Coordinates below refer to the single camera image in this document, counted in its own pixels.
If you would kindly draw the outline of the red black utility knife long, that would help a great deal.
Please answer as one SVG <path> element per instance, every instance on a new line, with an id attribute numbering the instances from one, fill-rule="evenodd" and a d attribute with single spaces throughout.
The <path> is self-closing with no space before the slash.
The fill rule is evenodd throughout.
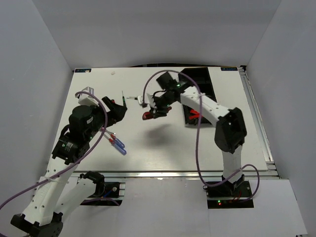
<path id="1" fill-rule="evenodd" d="M 150 119 L 156 119 L 156 118 L 157 118 L 157 115 L 150 111 L 144 112 L 142 115 L 142 120 L 150 120 Z"/>

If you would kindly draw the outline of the red black utility knife small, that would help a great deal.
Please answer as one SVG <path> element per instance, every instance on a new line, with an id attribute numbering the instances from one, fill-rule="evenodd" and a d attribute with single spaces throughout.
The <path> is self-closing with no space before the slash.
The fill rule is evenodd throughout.
<path id="1" fill-rule="evenodd" d="M 199 117 L 199 112 L 197 112 L 196 110 L 191 109 L 189 117 L 197 118 L 197 117 Z"/>

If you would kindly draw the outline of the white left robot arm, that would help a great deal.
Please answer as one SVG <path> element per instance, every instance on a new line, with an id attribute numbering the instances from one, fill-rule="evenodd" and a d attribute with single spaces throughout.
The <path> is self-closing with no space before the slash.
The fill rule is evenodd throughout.
<path id="1" fill-rule="evenodd" d="M 80 175 L 76 186 L 61 197 L 68 179 L 95 146 L 91 140 L 107 127 L 121 121 L 127 111 L 125 104 L 118 105 L 108 97 L 94 100 L 89 95 L 79 96 L 79 105 L 69 116 L 52 151 L 46 173 L 34 186 L 36 190 L 30 204 L 10 223 L 31 237 L 57 237 L 69 214 L 85 202 L 86 198 L 101 199 L 112 191 L 105 177 L 95 171 Z"/>

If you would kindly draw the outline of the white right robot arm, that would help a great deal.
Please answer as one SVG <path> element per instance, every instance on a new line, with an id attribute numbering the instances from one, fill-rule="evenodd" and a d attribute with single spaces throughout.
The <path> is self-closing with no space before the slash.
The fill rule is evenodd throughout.
<path id="1" fill-rule="evenodd" d="M 179 72 L 184 79 L 175 80 L 171 70 L 155 73 L 157 83 L 164 91 L 156 97 L 146 92 L 142 94 L 142 107 L 150 106 L 149 113 L 155 119 L 164 117 L 169 107 L 175 102 L 188 106 L 198 112 L 198 121 L 207 119 L 215 127 L 214 141 L 223 156 L 222 180 L 216 183 L 223 185 L 223 192 L 234 197 L 241 191 L 244 174 L 241 167 L 241 151 L 247 136 L 242 111 L 239 108 L 229 109 L 218 104 L 201 92 L 198 84 L 188 75 Z"/>

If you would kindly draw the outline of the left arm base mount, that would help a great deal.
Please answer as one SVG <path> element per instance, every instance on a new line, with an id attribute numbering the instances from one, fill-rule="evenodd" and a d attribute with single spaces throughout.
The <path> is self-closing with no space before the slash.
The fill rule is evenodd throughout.
<path id="1" fill-rule="evenodd" d="M 125 192 L 125 183 L 104 180 L 96 185 L 92 195 L 87 197 L 83 206 L 120 206 Z"/>

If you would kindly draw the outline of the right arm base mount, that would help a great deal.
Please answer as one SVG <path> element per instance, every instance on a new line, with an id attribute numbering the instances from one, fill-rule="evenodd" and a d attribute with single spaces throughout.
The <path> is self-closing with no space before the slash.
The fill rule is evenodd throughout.
<path id="1" fill-rule="evenodd" d="M 250 183 L 244 181 L 235 191 L 231 193 L 225 185 L 208 187 L 203 186 L 207 196 L 208 209 L 245 209 L 254 208 Z"/>

